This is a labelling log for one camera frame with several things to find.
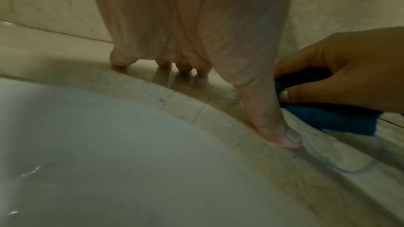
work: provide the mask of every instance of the blue cloth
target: blue cloth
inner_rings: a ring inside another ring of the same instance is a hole
[[[278,95],[288,87],[323,80],[331,75],[328,69],[306,69],[287,74],[275,81],[276,93]],[[322,103],[288,105],[282,102],[280,105],[321,131],[327,129],[367,136],[375,134],[377,119],[381,115],[378,111],[346,105]]]

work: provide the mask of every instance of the hand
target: hand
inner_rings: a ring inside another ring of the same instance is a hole
[[[282,101],[404,113],[404,27],[334,34],[278,63],[275,78],[307,68],[333,75],[284,90]]]
[[[114,41],[110,61],[155,60],[201,76],[212,67],[235,86],[252,123],[268,140],[301,146],[282,116],[274,55],[289,0],[96,0]]]

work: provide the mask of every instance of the marble backsplash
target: marble backsplash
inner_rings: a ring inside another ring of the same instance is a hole
[[[0,21],[111,41],[94,0],[0,0]],[[404,0],[292,0],[279,57],[335,32],[403,25]]]

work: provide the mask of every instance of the sink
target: sink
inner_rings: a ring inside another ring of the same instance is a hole
[[[138,103],[0,79],[0,221],[314,226],[232,148]]]

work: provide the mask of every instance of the fingernail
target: fingernail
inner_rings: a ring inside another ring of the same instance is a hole
[[[283,92],[281,92],[281,94],[279,94],[279,98],[281,99],[282,102],[289,101],[289,94],[288,94],[287,90],[284,90]]]
[[[295,144],[302,143],[302,137],[299,135],[299,133],[297,133],[294,129],[290,127],[287,129],[286,136]]]

